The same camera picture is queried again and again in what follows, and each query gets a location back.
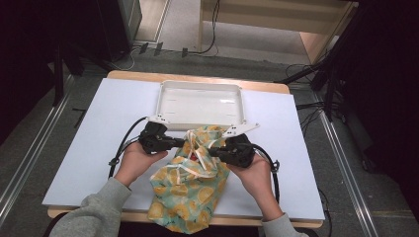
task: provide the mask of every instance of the fabric bag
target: fabric bag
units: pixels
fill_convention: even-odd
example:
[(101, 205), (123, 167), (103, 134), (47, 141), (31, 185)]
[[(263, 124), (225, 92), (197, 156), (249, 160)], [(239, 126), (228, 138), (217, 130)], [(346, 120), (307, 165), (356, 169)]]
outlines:
[(150, 220), (186, 234), (209, 227), (229, 169), (208, 149), (224, 145), (223, 132), (214, 125), (187, 131), (183, 148), (150, 178), (155, 192)]

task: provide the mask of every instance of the plastic tray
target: plastic tray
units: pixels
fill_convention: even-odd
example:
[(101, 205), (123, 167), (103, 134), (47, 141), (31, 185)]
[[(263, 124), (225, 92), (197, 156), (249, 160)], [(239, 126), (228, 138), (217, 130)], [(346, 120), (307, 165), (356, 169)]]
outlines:
[(170, 130), (188, 130), (203, 125), (228, 128), (245, 123), (241, 88), (232, 84), (164, 81), (157, 115), (170, 121)]

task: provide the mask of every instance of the wooden table edge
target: wooden table edge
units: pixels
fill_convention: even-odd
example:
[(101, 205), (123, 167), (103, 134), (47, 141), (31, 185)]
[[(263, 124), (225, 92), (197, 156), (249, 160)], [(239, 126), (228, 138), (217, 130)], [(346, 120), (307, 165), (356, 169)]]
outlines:
[(177, 75), (164, 73), (150, 73), (150, 72), (131, 72), (131, 71), (111, 71), (108, 74), (110, 79), (124, 79), (148, 82), (164, 82), (164, 81), (186, 81), (186, 82), (204, 82), (204, 83), (220, 83), (220, 84), (234, 84), (244, 90), (261, 91), (289, 94), (290, 89), (285, 84), (273, 82), (256, 82), (243, 79), (220, 78), (220, 77), (205, 77), (193, 75)]
[[(47, 214), (51, 218), (57, 217), (60, 213), (69, 212), (77, 207), (49, 206)], [(239, 217), (233, 215), (215, 215), (210, 221), (210, 225), (229, 225), (229, 226), (262, 226), (262, 217)], [(147, 217), (147, 212), (143, 211), (123, 211), (121, 221), (153, 223)], [(321, 227), (323, 220), (291, 219), (293, 227), (315, 229)]]

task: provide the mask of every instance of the gray sweatshirt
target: gray sweatshirt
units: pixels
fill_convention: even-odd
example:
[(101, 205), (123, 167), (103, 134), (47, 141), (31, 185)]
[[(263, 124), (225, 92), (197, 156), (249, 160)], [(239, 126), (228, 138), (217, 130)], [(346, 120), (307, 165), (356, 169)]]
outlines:
[[(50, 236), (118, 236), (121, 212), (131, 191), (111, 178), (95, 195), (87, 196), (80, 208), (64, 215), (53, 227)], [(266, 237), (303, 237), (293, 229), (289, 217), (262, 222)]]

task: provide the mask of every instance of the person's left hand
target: person's left hand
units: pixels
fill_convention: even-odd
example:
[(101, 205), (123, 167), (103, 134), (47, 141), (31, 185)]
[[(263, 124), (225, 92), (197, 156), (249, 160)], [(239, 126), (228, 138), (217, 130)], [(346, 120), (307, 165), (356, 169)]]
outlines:
[(147, 154), (139, 142), (129, 145), (125, 152), (120, 169), (114, 178), (123, 185), (129, 187), (139, 176), (141, 176), (156, 161), (167, 156), (167, 151), (160, 151), (155, 154)]

